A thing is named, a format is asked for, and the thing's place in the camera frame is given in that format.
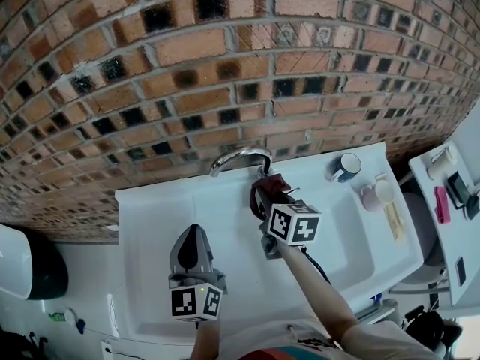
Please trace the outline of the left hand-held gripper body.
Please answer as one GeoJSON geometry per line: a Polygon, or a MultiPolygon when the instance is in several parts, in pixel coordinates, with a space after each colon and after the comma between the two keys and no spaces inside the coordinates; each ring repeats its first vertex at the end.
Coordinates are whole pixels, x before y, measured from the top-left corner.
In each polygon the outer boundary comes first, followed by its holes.
{"type": "Polygon", "coordinates": [[[227,291],[226,275],[213,266],[206,231],[191,224],[169,254],[171,315],[183,322],[208,322],[218,318],[227,291]]]}

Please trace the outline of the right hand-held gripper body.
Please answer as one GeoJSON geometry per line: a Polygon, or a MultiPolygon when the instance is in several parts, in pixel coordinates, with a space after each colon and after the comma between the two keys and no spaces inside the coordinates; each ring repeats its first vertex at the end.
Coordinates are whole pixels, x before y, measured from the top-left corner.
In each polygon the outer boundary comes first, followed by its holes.
{"type": "Polygon", "coordinates": [[[279,242],[300,247],[304,251],[307,245],[314,242],[322,213],[313,205],[294,199],[292,194],[286,195],[280,191],[271,195],[262,188],[256,191],[256,203],[262,215],[259,230],[267,260],[281,258],[279,242]]]}

